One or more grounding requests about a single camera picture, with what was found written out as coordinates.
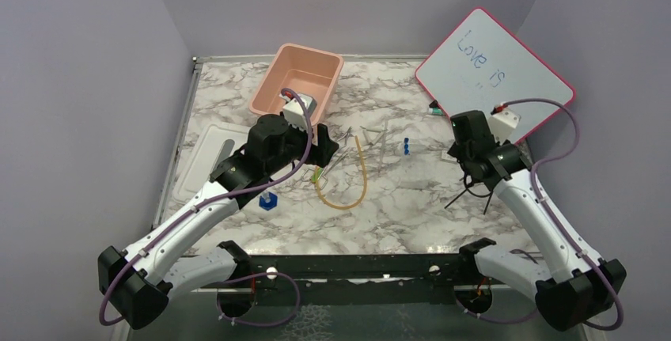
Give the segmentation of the blue base measuring cylinder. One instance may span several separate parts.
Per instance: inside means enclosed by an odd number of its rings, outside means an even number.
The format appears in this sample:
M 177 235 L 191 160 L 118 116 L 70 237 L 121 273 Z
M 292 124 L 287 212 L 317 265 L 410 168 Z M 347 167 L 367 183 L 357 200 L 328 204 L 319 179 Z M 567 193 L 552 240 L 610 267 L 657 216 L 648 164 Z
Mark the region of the blue base measuring cylinder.
M 259 196 L 259 207 L 264 210 L 272 210 L 278 206 L 278 196 L 270 191 L 264 191 Z

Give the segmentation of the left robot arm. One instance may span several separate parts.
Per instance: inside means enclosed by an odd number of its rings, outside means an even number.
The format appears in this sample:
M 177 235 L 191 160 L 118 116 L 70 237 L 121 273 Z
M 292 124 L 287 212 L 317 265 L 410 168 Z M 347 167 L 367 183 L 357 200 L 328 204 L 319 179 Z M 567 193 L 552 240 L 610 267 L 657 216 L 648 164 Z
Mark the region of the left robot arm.
M 99 321 L 109 326 L 107 305 L 131 328 L 151 324 L 168 303 L 202 286 L 248 278 L 247 254 L 234 243 L 194 259 L 184 253 L 224 219 L 261 192 L 282 183 L 302 165 L 325 167 L 338 150 L 326 125 L 303 129 L 284 116 L 261 116 L 247 142 L 212 171 L 195 196 L 168 221 L 123 250 L 110 246 L 98 257 L 98 285 L 104 295 Z

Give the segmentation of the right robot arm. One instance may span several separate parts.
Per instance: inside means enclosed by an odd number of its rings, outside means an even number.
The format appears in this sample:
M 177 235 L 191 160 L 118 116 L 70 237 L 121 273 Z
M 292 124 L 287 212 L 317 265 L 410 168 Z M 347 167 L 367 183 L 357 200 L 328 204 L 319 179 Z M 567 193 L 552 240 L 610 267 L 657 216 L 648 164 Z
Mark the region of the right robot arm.
M 450 123 L 449 155 L 466 178 L 506 204 L 545 260 L 535 264 L 482 238 L 460 247 L 458 276 L 468 283 L 482 277 L 505 283 L 533 300 L 543 319 L 561 332 L 610 309 L 627 277 L 623 264 L 603 259 L 578 235 L 544 194 L 529 159 L 515 144 L 497 140 L 483 112 L 456 114 Z

